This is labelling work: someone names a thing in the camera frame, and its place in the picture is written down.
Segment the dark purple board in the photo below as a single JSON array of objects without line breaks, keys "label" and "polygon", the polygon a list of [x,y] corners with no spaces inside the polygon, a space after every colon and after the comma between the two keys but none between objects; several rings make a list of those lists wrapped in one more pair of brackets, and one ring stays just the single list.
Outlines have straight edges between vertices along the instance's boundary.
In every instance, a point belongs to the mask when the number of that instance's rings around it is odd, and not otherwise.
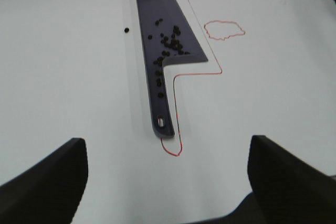
[{"label": "dark purple board", "polygon": [[163,67],[204,62],[208,59],[176,0],[136,0],[136,2],[153,129],[158,137],[170,138],[174,136],[174,128],[169,112]]}]

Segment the red outline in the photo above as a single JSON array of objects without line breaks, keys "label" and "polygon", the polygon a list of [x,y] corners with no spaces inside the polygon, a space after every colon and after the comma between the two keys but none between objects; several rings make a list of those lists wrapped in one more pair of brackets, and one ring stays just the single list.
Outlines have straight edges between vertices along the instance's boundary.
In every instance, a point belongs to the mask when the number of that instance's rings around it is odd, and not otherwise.
[{"label": "red outline", "polygon": [[[197,22],[198,22],[198,25],[200,26],[200,28],[201,28],[201,30],[202,30],[201,23],[200,23],[200,21],[198,20],[198,18],[197,18],[197,16],[196,16],[195,10],[194,10],[193,6],[191,5],[190,0],[188,0],[188,2],[189,2],[189,4],[190,4],[190,7],[191,7],[191,9],[192,9],[194,15],[195,15],[195,18],[196,18],[196,20],[197,20]],[[243,30],[243,29],[242,29],[236,22],[232,22],[232,21],[214,20],[214,21],[210,21],[210,22],[206,23],[206,24],[204,25],[204,28],[206,27],[206,25],[208,25],[208,24],[210,24],[210,23],[213,23],[213,22],[220,22],[220,23],[234,23],[234,24],[236,24],[236,25],[241,29],[241,31],[244,32],[243,34],[234,34],[234,35],[230,35],[230,36],[228,36],[228,37],[225,37],[224,39],[216,39],[216,38],[214,38],[215,40],[223,40],[223,41],[224,41],[226,38],[230,38],[230,37],[234,37],[234,36],[242,36],[242,35],[245,34],[245,31],[244,31],[244,30]],[[218,66],[219,66],[220,72],[213,72],[213,73],[180,73],[180,74],[175,75],[175,77],[174,77],[174,79],[173,79],[173,91],[174,91],[174,103],[175,103],[175,112],[176,112],[176,120],[177,120],[178,138],[179,138],[179,140],[180,140],[180,151],[179,151],[177,154],[168,151],[167,148],[166,148],[166,147],[164,146],[164,144],[163,144],[163,138],[161,138],[161,144],[162,144],[163,149],[164,149],[168,154],[170,154],[170,155],[172,155],[172,156],[175,156],[175,157],[180,156],[180,154],[181,154],[182,151],[183,151],[183,143],[182,143],[182,139],[181,139],[180,123],[179,123],[179,121],[178,121],[178,120],[179,120],[179,117],[178,117],[177,105],[176,105],[176,94],[175,94],[175,80],[176,80],[176,78],[177,78],[177,77],[181,77],[181,76],[205,76],[205,75],[215,75],[215,74],[222,74],[222,73],[223,73],[223,69],[222,69],[221,65],[219,64],[218,59],[217,59],[217,57],[216,57],[216,55],[215,55],[215,53],[214,53],[214,51],[213,51],[213,49],[212,49],[212,47],[211,47],[209,41],[207,40],[207,38],[206,38],[206,36],[205,36],[203,30],[202,30],[202,34],[203,34],[203,36],[205,37],[205,40],[206,40],[206,42],[208,43],[208,45],[209,45],[209,47],[210,47],[210,50],[211,50],[211,52],[212,52],[212,54],[213,54],[213,56],[214,56],[214,58],[215,58],[215,60],[216,60],[216,62],[217,62],[217,64],[218,64]]]},{"label": "red outline", "polygon": [[[233,35],[229,35],[227,37],[224,37],[224,38],[216,38],[216,37],[212,37],[209,33],[209,30],[206,28],[207,25],[211,24],[211,23],[222,23],[222,24],[235,24],[241,31],[242,33],[241,34],[233,34]],[[245,35],[246,31],[244,29],[242,29],[239,24],[237,22],[234,22],[234,21],[223,21],[223,20],[212,20],[212,21],[209,21],[208,23],[206,23],[204,25],[204,29],[206,30],[206,33],[209,35],[209,38],[210,39],[214,39],[214,40],[226,40],[226,39],[229,39],[231,37],[235,37],[235,36],[242,36],[242,35]]]}]

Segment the white table surface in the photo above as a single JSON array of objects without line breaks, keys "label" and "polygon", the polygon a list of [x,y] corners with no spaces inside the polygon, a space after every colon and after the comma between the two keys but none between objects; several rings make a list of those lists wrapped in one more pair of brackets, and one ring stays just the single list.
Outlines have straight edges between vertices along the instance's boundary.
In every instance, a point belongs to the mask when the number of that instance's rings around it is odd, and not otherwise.
[{"label": "white table surface", "polygon": [[[226,215],[251,192],[254,134],[336,174],[333,0],[191,3],[202,24],[236,21],[246,35],[209,41],[222,75],[177,79],[176,158],[152,130],[135,0],[0,0],[0,184],[72,137],[86,140],[89,160],[74,224]],[[186,16],[209,62],[164,69],[176,132],[173,77],[218,70]],[[167,147],[179,150],[177,135]]]}]

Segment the dark tray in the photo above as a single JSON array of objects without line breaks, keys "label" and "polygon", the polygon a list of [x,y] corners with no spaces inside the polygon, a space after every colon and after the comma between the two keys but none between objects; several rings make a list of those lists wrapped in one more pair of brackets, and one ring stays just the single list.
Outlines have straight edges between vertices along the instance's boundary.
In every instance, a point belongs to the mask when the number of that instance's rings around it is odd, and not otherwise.
[{"label": "dark tray", "polygon": [[158,137],[173,137],[174,128],[169,112],[163,67],[204,62],[208,59],[176,0],[136,2],[153,129]]}]

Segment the red line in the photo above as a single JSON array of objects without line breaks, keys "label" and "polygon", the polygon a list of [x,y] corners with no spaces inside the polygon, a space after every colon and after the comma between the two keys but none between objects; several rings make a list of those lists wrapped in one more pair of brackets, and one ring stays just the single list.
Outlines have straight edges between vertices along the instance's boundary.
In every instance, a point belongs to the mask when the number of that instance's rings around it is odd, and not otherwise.
[{"label": "red line", "polygon": [[[193,11],[193,13],[194,13],[196,19],[197,19],[198,25],[200,26],[200,28],[201,28],[201,30],[202,30],[201,23],[200,23],[200,21],[198,20],[198,18],[197,18],[197,16],[196,16],[195,10],[194,10],[193,6],[191,5],[190,0],[188,0],[188,2],[189,2],[189,5],[190,5],[190,7],[191,7],[191,9],[192,9],[192,11]],[[206,23],[206,24],[204,25],[204,28],[205,28],[207,34],[209,35],[209,38],[211,38],[211,37],[210,37],[210,34],[208,33],[208,30],[206,29],[206,25],[208,25],[208,24],[210,24],[210,23],[213,23],[213,22],[220,22],[220,23],[234,23],[234,24],[236,24],[236,25],[241,29],[241,31],[243,31],[244,34],[245,34],[245,31],[244,31],[244,30],[243,30],[243,29],[242,29],[236,22],[228,22],[228,21],[214,20],[214,21],[210,21],[210,22],[208,22],[208,23]],[[244,34],[235,34],[235,35],[232,35],[232,36],[230,35],[230,36],[228,36],[227,38],[234,37],[234,36],[238,36],[238,35],[244,35]],[[216,75],[216,74],[222,74],[222,73],[223,73],[223,69],[222,69],[221,65],[219,64],[218,59],[217,59],[217,57],[216,57],[216,55],[215,55],[215,53],[214,53],[214,51],[213,51],[213,49],[212,49],[212,47],[211,47],[209,41],[207,40],[207,38],[206,38],[204,32],[203,32],[203,36],[205,37],[205,40],[206,40],[206,42],[208,43],[208,45],[209,45],[209,47],[210,47],[210,50],[211,50],[211,52],[212,52],[212,54],[213,54],[213,56],[214,56],[214,58],[215,58],[215,60],[216,60],[216,62],[217,62],[217,64],[218,64],[218,66],[219,66],[220,71],[219,71],[219,72],[212,72],[212,73],[180,73],[180,74],[175,75],[175,77],[174,77],[174,79],[173,79],[173,91],[174,91],[174,103],[175,103],[175,112],[176,112],[176,120],[177,120],[178,138],[179,138],[179,140],[180,140],[180,151],[179,151],[177,154],[175,154],[175,153],[172,153],[172,152],[170,152],[169,150],[167,150],[167,148],[166,148],[166,147],[164,146],[164,144],[163,144],[163,138],[161,138],[161,144],[162,144],[163,149],[164,149],[168,154],[170,154],[170,155],[172,155],[172,156],[175,156],[175,157],[180,156],[180,154],[181,154],[182,151],[183,151],[183,143],[182,143],[182,139],[181,139],[180,123],[179,123],[179,121],[178,121],[178,120],[179,120],[179,117],[178,117],[178,113],[177,113],[177,105],[176,105],[176,94],[175,94],[175,80],[176,80],[176,78],[177,78],[177,77],[181,77],[181,76],[205,76],[205,75]]]},{"label": "red line", "polygon": [[[206,26],[207,26],[208,24],[211,24],[211,23],[235,24],[235,25],[240,29],[241,34],[233,34],[233,35],[229,35],[229,36],[224,37],[224,38],[216,38],[216,37],[212,37],[212,36],[210,35],[208,29],[206,28]],[[210,38],[210,39],[214,39],[214,40],[222,40],[222,41],[224,41],[224,40],[226,40],[226,39],[228,39],[228,38],[231,38],[231,37],[242,36],[242,35],[244,35],[244,34],[246,33],[246,31],[243,30],[243,29],[239,26],[239,24],[238,24],[237,22],[234,22],[234,21],[212,20],[212,21],[209,21],[208,23],[206,23],[206,24],[204,25],[204,29],[206,30],[206,33],[209,35],[209,38]]]}]

